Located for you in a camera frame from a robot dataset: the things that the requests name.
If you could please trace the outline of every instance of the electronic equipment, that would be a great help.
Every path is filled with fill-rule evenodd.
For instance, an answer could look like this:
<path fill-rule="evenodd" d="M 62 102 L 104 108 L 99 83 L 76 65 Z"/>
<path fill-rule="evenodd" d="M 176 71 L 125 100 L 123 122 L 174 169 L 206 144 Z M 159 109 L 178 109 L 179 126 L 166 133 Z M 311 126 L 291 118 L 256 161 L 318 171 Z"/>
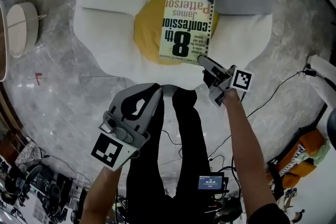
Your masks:
<path fill-rule="evenodd" d="M 198 191 L 211 194 L 227 193 L 228 177 L 224 177 L 224 173 L 210 173 L 200 175 L 198 178 Z"/>

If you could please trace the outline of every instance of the hand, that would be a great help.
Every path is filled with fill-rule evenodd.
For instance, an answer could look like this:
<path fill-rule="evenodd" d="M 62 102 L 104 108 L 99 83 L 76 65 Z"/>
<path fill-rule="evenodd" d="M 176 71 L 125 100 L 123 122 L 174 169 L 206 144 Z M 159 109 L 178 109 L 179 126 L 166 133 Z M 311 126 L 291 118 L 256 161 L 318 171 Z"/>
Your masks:
<path fill-rule="evenodd" d="M 225 106 L 227 106 L 228 104 L 231 104 L 231 103 L 239 103 L 240 98 L 239 98 L 239 95 L 237 93 L 237 90 L 236 89 L 229 89 L 229 90 L 225 91 L 225 96 L 222 99 L 222 102 Z"/>

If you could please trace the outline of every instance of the gray marble floor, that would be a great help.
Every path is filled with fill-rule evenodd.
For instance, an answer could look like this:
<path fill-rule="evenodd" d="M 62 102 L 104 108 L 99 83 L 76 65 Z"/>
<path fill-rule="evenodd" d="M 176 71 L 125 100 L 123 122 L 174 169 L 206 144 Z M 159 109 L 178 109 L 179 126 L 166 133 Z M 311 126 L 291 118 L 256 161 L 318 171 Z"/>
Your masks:
<path fill-rule="evenodd" d="M 72 169 L 93 181 L 101 166 L 90 161 L 88 154 L 102 113 L 117 92 L 134 83 L 105 74 L 76 38 L 72 29 L 76 0 L 3 1 L 7 9 L 16 3 L 32 2 L 39 14 L 48 14 L 41 21 L 36 49 L 12 59 L 5 82 L 24 132 L 47 154 L 62 158 Z M 324 0 L 277 0 L 271 41 L 247 67 L 255 73 L 252 89 L 243 101 L 247 113 L 263 104 L 280 82 L 302 70 L 309 52 L 328 54 L 332 33 L 335 33 L 330 24 L 333 19 L 332 9 Z M 43 74 L 40 85 L 35 73 Z M 217 110 L 210 103 L 205 86 L 197 89 L 197 95 L 196 108 L 210 154 L 230 135 L 227 115 L 224 109 Z M 265 159 L 280 153 L 297 128 L 316 117 L 322 104 L 304 76 L 296 76 L 285 83 L 271 102 L 250 117 Z M 170 133 L 173 141 L 180 141 L 176 115 L 168 97 L 165 98 L 164 130 Z M 181 169 L 179 149 L 162 133 L 159 166 L 171 195 Z M 231 141 L 228 140 L 214 156 L 217 154 L 222 154 L 224 163 L 229 165 Z M 55 170 L 84 180 L 56 159 L 46 162 Z M 216 158 L 211 166 L 218 170 L 222 158 Z M 125 190 L 127 171 L 128 165 L 123 169 L 121 192 Z M 237 189 L 232 179 L 229 189 Z"/>

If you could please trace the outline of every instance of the forearm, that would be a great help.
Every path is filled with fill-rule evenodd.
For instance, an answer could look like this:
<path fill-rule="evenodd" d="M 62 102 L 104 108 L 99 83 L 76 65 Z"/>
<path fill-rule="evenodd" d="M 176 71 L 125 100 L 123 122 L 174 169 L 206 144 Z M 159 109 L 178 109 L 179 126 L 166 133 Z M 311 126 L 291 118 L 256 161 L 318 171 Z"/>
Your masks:
<path fill-rule="evenodd" d="M 259 142 L 246 118 L 239 96 L 234 92 L 224 104 L 230 123 L 232 150 L 237 171 L 265 174 L 265 162 Z"/>
<path fill-rule="evenodd" d="M 229 94 L 224 104 L 229 117 L 235 166 L 249 218 L 262 206 L 274 204 L 275 199 L 266 179 L 263 153 L 239 96 L 236 91 Z"/>
<path fill-rule="evenodd" d="M 107 216 L 115 202 L 121 169 L 111 171 L 104 167 L 88 192 L 83 210 Z"/>

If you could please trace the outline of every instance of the book cover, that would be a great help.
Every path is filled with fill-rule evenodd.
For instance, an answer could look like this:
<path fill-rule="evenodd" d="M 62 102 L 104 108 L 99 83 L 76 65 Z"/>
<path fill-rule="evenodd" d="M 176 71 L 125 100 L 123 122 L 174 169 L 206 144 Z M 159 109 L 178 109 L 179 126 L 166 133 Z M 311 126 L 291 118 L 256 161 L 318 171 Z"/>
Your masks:
<path fill-rule="evenodd" d="M 166 0 L 160 58 L 200 65 L 208 54 L 215 0 Z"/>

